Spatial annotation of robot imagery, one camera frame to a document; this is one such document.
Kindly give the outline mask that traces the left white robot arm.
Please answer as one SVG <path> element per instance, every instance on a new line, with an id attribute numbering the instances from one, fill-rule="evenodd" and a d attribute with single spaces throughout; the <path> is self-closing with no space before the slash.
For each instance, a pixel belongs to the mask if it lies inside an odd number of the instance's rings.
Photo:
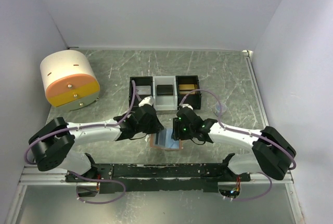
<path id="1" fill-rule="evenodd" d="M 62 168 L 90 182 L 96 178 L 97 168 L 93 166 L 91 155 L 74 151 L 75 146 L 106 140 L 127 140 L 139 133 L 157 134 L 163 129 L 156 110 L 149 104 L 102 122 L 71 123 L 63 117 L 57 117 L 29 139 L 28 149 L 39 171 Z"/>

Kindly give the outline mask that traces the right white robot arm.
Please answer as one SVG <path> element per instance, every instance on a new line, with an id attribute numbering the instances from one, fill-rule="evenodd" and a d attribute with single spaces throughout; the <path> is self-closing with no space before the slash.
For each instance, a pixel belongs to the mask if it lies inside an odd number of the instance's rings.
<path id="1" fill-rule="evenodd" d="M 295 149 L 272 126 L 263 130 L 234 127 L 212 118 L 203 120 L 194 110 L 184 107 L 173 118 L 172 138 L 228 144 L 248 151 L 247 154 L 227 156 L 221 168 L 221 176 L 226 181 L 243 173 L 258 172 L 283 180 L 287 171 L 296 167 Z"/>

